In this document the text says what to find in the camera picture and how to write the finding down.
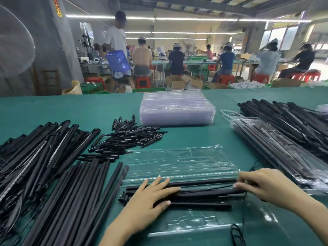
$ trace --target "white t-shirt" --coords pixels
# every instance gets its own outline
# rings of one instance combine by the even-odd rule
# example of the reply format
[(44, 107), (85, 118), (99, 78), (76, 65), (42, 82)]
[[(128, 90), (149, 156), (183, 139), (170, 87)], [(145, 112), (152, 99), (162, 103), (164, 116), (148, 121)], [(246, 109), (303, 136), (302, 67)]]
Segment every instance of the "white t-shirt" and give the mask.
[(111, 27), (106, 32), (106, 43), (110, 44), (115, 50), (122, 50), (127, 58), (126, 51), (126, 34), (123, 29), (117, 27)]
[(256, 57), (261, 61), (255, 72), (257, 74), (271, 75), (275, 72), (281, 55), (277, 52), (266, 50), (259, 52)]

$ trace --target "person in black shirt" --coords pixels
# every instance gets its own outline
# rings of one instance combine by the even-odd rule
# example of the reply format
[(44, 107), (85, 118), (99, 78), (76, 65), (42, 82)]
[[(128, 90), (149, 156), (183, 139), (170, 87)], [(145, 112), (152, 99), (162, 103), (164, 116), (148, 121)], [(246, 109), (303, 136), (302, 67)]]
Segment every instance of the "person in black shirt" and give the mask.
[(184, 67), (183, 61), (185, 54), (180, 51), (180, 43), (175, 43), (173, 46), (173, 51), (169, 54), (169, 61), (171, 63), (171, 73), (172, 75), (183, 75)]
[(311, 44), (302, 45), (300, 50), (301, 52), (293, 59), (293, 61), (299, 60), (299, 64), (295, 67), (282, 70), (278, 78), (292, 78), (291, 76), (293, 74), (309, 70), (316, 53), (313, 51)]

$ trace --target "jeans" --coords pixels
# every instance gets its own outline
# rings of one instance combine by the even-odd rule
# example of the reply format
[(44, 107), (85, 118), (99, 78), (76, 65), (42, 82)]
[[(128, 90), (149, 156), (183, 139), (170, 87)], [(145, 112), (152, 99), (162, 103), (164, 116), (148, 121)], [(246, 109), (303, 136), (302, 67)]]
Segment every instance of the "jeans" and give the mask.
[(282, 70), (281, 73), (279, 74), (278, 78), (287, 78), (288, 76), (295, 74), (295, 73), (300, 73), (300, 72), (306, 72), (306, 70), (301, 70), (297, 67), (292, 67), (292, 68), (288, 68), (285, 70)]
[(222, 75), (231, 75), (232, 74), (232, 69), (220, 69), (218, 70), (214, 76), (213, 76), (213, 80), (212, 80), (212, 83), (217, 83), (217, 79), (219, 76), (222, 76)]

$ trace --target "fan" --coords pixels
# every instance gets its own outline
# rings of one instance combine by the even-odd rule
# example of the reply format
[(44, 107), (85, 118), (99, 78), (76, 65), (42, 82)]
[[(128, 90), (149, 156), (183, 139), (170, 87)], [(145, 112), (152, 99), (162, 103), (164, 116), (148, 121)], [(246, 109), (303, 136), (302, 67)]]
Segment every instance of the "fan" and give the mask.
[(0, 5), (0, 77), (23, 73), (33, 63), (35, 45), (24, 24)]
[(180, 41), (181, 49), (186, 54), (186, 56), (193, 55), (195, 53), (196, 44), (194, 38), (190, 35), (183, 37)]

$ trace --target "hand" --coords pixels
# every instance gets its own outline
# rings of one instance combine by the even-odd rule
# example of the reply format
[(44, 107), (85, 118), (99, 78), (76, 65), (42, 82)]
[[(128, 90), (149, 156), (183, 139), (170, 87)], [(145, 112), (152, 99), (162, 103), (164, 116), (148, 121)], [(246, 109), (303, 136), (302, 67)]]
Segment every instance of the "hand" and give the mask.
[(153, 208), (154, 203), (180, 191), (180, 187), (165, 188), (170, 178), (159, 184), (161, 179), (158, 176), (148, 187), (146, 187), (148, 180), (145, 180), (114, 220), (113, 223), (117, 226), (126, 228), (129, 237), (154, 222), (158, 215), (171, 204), (170, 201), (163, 201)]
[(234, 187), (293, 212), (300, 204), (313, 199), (277, 169), (240, 172)]

